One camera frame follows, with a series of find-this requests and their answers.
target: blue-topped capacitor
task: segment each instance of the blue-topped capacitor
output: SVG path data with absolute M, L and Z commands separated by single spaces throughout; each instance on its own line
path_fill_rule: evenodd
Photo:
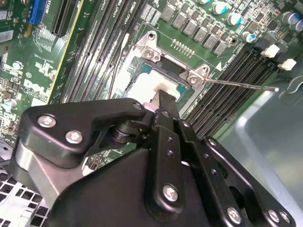
M 214 14 L 223 14 L 225 13 L 227 10 L 227 6 L 226 6 L 226 3 L 223 2 L 223 1 L 216 1 L 214 4 L 213 4 L 213 13 Z
M 303 31 L 303 20 L 299 20 L 296 24 L 290 25 L 289 27 L 296 32 L 301 32 Z
M 250 44 L 256 40 L 256 36 L 250 32 L 243 32 L 242 39 Z
M 298 23 L 300 15 L 298 13 L 286 12 L 282 15 L 282 22 L 286 25 L 294 25 Z
M 239 25 L 242 21 L 242 16 L 240 13 L 230 13 L 226 21 L 229 25 Z

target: motherboard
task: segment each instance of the motherboard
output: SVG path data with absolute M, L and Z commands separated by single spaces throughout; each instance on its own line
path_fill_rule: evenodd
M 297 0 L 1 0 L 0 137 L 13 146 L 31 106 L 144 103 L 159 86 L 199 138 L 218 137 L 262 91 L 206 79 L 262 87 L 291 70 L 303 50 L 302 8 Z

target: bolt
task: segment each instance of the bolt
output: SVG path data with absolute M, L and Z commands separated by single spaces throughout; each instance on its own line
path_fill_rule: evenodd
M 163 194 L 165 196 L 166 199 L 168 199 L 171 202 L 175 202 L 178 200 L 178 193 L 177 190 L 170 185 L 165 185 L 163 187 Z
M 38 124 L 44 128 L 52 128 L 57 124 L 57 121 L 51 116 L 41 116 L 38 118 Z
M 234 207 L 227 208 L 227 213 L 229 218 L 233 221 L 233 223 L 235 224 L 241 223 L 241 216 Z
M 166 112 L 165 110 L 162 111 L 162 114 L 163 114 L 165 117 L 169 117 L 169 113 Z
M 280 222 L 280 219 L 279 219 L 278 215 L 277 215 L 273 210 L 269 210 L 269 211 L 268 211 L 268 214 L 269 214 L 270 218 L 271 218 L 274 222 L 276 222 L 276 223 L 279 223 L 279 222 Z
M 281 216 L 283 217 L 283 219 L 284 219 L 288 224 L 290 224 L 290 219 L 289 219 L 288 215 L 285 214 L 284 211 L 280 211 L 280 214 L 281 214 Z
M 213 139 L 209 139 L 208 141 L 210 142 L 211 145 L 217 146 L 216 142 Z
M 142 110 L 141 105 L 138 104 L 138 103 L 134 103 L 133 106 L 134 106 L 134 108 L 136 108 L 137 110 Z
M 187 123 L 186 121 L 183 121 L 183 124 L 185 127 L 188 127 L 188 128 L 190 127 L 189 123 Z
M 65 134 L 65 138 L 69 143 L 72 144 L 79 144 L 83 140 L 83 136 L 81 135 L 80 132 L 77 131 L 69 131 L 68 133 Z

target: connector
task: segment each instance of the connector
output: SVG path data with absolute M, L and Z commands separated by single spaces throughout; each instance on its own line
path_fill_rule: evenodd
M 35 0 L 29 22 L 36 25 L 42 21 L 46 0 Z
M 283 62 L 282 64 L 279 64 L 278 67 L 280 69 L 286 70 L 286 71 L 290 71 L 293 69 L 293 67 L 296 65 L 296 61 L 294 59 L 287 59 L 285 62 Z
M 265 51 L 261 52 L 261 55 L 267 58 L 274 58 L 276 54 L 279 52 L 280 48 L 276 45 L 272 44 L 268 48 L 265 49 Z

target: blue connector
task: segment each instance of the blue connector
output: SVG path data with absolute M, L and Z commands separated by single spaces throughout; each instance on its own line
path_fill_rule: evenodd
M 35 0 L 29 22 L 36 25 L 42 21 L 46 0 Z

